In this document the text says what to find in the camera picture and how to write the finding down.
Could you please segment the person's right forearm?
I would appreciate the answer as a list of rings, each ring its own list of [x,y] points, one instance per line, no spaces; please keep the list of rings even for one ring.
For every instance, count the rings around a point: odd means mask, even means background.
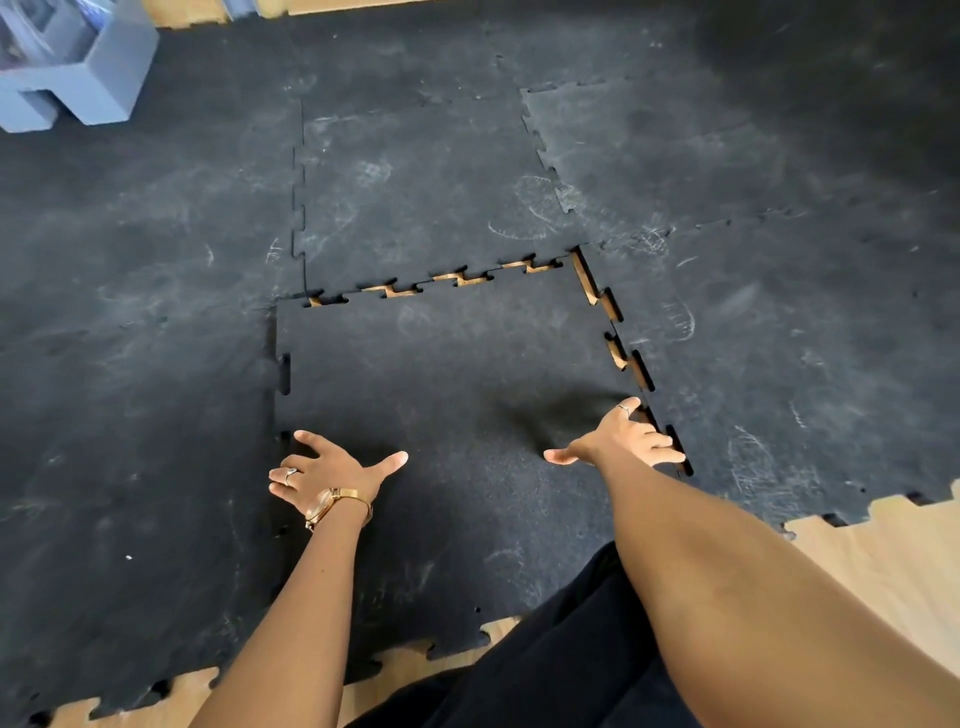
[[[960,679],[774,529],[596,450],[616,546],[703,728],[960,728]]]

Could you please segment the black trousers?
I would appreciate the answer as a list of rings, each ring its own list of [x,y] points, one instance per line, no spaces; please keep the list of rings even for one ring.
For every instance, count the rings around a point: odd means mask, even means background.
[[[702,728],[613,542],[474,664],[406,685],[345,728]]]

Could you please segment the person's right hand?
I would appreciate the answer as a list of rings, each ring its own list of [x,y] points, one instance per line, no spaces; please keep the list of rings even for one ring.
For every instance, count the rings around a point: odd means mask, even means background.
[[[680,465],[687,456],[673,444],[645,444],[634,435],[633,415],[642,407],[637,396],[623,399],[611,408],[600,420],[594,430],[570,442],[567,447],[589,449],[597,467],[603,455],[622,451],[635,457],[650,467],[662,464]]]

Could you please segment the grey plastic crate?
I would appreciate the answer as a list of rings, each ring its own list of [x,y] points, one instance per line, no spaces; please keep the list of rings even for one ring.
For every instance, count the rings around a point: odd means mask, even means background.
[[[159,40],[141,0],[0,0],[0,129],[127,121]]]

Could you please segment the black puzzle mat tile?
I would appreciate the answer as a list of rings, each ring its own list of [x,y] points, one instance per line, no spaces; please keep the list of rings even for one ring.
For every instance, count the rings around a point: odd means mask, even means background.
[[[606,490],[543,456],[639,395],[635,414],[686,449],[666,392],[642,388],[580,253],[466,282],[421,283],[312,305],[279,300],[274,421],[362,464],[404,451],[361,537],[346,680],[387,650],[478,647],[482,625],[532,611],[613,538]]]

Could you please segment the black interlocking floor mats area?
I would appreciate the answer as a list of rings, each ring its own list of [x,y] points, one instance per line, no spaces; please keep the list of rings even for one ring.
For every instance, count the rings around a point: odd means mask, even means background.
[[[0,130],[0,728],[232,666],[308,532],[278,301],[573,253],[679,479],[779,528],[960,480],[960,0],[433,0],[164,30]]]

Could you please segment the person's left hand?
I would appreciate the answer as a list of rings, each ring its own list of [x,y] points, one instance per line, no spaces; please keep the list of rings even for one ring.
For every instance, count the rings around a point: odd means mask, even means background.
[[[317,501],[321,491],[332,488],[355,489],[362,496],[374,505],[378,497],[383,482],[377,482],[367,479],[366,468],[353,455],[351,455],[342,446],[332,443],[325,437],[306,430],[294,431],[294,441],[297,444],[305,445],[313,452],[316,463],[307,472],[294,470],[284,471],[280,466],[275,467],[269,472],[269,484],[282,483],[294,488],[303,497],[303,510],[296,510],[303,518],[308,509]],[[333,509],[323,518],[330,515],[331,512],[340,508],[344,504],[347,510],[359,519],[359,524],[363,527],[366,517],[366,507],[353,500],[342,500],[336,504]]]

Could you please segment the person's left forearm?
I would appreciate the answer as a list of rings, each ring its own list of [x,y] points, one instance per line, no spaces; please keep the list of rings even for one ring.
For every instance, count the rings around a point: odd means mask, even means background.
[[[338,501],[189,728],[337,728],[368,507]]]

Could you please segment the gold wrist watch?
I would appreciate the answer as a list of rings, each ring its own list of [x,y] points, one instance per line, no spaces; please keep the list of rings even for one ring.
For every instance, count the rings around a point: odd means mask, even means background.
[[[304,514],[305,528],[313,532],[318,523],[330,513],[336,504],[342,501],[354,501],[366,507],[366,516],[363,521],[363,527],[366,527],[373,516],[373,504],[360,491],[355,489],[332,488],[321,491],[313,506]]]

